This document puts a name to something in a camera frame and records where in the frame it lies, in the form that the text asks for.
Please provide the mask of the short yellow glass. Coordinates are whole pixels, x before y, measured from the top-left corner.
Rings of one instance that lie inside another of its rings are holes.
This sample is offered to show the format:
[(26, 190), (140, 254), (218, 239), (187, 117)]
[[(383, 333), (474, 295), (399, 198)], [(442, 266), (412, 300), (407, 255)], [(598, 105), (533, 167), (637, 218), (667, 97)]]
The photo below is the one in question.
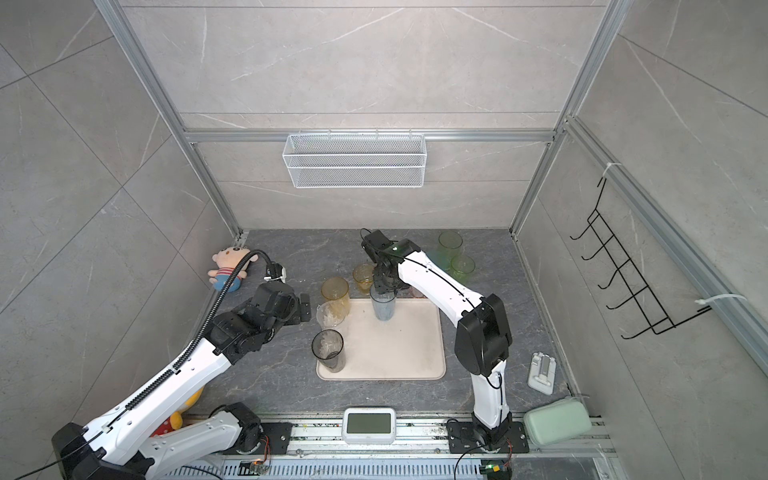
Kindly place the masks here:
[(374, 283), (374, 269), (374, 264), (362, 263), (357, 265), (353, 270), (353, 279), (358, 290), (363, 295), (370, 294), (371, 287)]

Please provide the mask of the blue glass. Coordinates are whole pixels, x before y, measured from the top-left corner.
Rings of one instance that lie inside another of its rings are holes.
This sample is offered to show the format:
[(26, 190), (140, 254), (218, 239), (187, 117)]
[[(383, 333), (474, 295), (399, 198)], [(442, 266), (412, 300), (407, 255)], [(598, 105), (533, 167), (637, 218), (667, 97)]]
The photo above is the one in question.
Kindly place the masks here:
[(370, 289), (370, 298), (376, 318), (380, 321), (389, 321), (395, 312), (396, 292), (381, 290), (374, 284)]

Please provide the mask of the tall amber yellow glass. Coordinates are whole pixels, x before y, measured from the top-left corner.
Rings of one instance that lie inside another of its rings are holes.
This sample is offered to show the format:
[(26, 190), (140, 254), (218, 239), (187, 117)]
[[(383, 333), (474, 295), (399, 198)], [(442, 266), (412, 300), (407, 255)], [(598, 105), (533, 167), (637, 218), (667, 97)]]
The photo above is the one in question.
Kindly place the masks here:
[(345, 319), (351, 309), (349, 284), (342, 277), (331, 277), (321, 286), (321, 295), (325, 299), (330, 313), (340, 319)]

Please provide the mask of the tall green glass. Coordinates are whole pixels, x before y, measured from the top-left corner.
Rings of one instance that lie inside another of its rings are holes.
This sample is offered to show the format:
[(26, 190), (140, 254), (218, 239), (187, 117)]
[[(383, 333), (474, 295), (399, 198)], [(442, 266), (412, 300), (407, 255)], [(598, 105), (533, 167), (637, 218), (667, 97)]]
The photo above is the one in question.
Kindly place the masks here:
[(438, 236), (436, 263), (447, 270), (451, 261), (463, 252), (463, 237), (456, 231), (442, 231)]

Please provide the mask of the clear transparent glass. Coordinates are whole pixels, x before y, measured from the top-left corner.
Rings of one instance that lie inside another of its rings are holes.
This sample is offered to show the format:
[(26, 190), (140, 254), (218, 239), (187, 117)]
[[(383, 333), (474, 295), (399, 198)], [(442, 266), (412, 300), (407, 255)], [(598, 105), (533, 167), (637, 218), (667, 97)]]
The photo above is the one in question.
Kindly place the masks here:
[(323, 329), (333, 329), (340, 325), (348, 315), (348, 308), (342, 301), (329, 301), (319, 305), (316, 318)]

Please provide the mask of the dark grey smoked glass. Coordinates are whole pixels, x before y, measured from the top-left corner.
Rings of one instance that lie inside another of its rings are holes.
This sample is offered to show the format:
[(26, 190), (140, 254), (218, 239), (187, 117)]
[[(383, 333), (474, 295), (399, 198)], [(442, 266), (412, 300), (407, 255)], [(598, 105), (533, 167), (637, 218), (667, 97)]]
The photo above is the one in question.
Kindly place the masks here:
[(344, 338), (334, 329), (320, 331), (312, 340), (311, 351), (329, 372), (337, 373), (345, 366)]

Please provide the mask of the beige plastic tray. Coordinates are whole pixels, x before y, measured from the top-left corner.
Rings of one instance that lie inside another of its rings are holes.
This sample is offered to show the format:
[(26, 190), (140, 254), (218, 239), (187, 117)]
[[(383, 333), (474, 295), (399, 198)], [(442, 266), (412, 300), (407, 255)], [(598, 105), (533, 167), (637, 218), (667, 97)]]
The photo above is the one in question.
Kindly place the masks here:
[(332, 372), (317, 363), (316, 373), (325, 381), (432, 381), (445, 375), (440, 311), (427, 299), (398, 299), (386, 321), (376, 317), (370, 299), (353, 299), (335, 330), (344, 340), (345, 364)]

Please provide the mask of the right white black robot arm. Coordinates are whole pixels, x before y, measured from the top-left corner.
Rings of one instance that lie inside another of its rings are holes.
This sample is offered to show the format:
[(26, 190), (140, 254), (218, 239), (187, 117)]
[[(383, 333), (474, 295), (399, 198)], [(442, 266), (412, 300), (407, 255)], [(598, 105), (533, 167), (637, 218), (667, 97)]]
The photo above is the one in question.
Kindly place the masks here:
[(392, 293), (415, 288), (456, 328), (454, 354), (471, 375), (474, 442), (486, 450), (498, 449), (512, 424), (505, 373), (513, 338), (504, 302), (464, 286), (408, 239), (391, 240), (367, 228), (360, 236), (375, 264), (375, 287)]

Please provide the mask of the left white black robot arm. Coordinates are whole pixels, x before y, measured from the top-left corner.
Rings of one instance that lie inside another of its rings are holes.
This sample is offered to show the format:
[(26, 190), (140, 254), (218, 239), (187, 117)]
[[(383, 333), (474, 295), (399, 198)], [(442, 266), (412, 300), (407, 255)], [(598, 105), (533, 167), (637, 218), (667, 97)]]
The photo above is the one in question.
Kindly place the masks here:
[(205, 421), (157, 429), (211, 380), (288, 325), (311, 319), (310, 297), (275, 280), (223, 313), (212, 310), (188, 348), (141, 389), (81, 426), (69, 423), (52, 445), (64, 479), (155, 479), (209, 453), (251, 453), (264, 439), (260, 418), (241, 402)]

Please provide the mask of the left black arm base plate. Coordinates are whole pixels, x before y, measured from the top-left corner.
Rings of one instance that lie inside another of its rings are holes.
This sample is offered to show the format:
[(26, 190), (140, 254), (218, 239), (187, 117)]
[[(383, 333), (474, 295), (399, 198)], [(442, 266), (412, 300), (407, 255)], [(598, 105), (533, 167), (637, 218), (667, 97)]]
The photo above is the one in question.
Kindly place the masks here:
[(235, 446), (240, 455), (286, 455), (293, 425), (289, 422), (262, 423), (247, 427)]

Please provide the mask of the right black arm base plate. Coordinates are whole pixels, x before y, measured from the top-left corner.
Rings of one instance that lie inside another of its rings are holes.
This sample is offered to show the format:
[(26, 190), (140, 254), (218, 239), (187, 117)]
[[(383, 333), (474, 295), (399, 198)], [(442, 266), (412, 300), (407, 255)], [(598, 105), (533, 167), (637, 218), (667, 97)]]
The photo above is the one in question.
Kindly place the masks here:
[(451, 453), (512, 453), (530, 452), (527, 433), (522, 422), (505, 420), (499, 428), (487, 430), (474, 421), (449, 419), (445, 423)]

